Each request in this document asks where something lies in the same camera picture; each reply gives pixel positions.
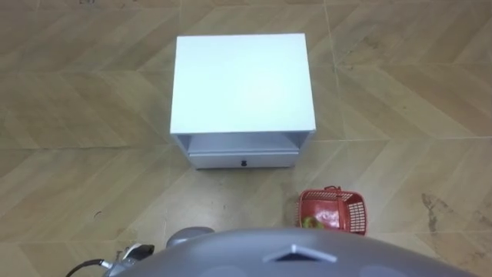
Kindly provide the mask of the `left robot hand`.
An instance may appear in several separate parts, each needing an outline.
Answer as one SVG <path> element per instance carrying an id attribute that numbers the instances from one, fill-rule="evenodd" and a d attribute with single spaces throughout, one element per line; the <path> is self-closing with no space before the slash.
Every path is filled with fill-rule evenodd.
<path id="1" fill-rule="evenodd" d="M 154 254 L 155 246 L 151 244 L 135 243 L 134 245 L 126 248 L 125 253 L 121 260 L 123 263 L 136 263 L 144 260 Z"/>

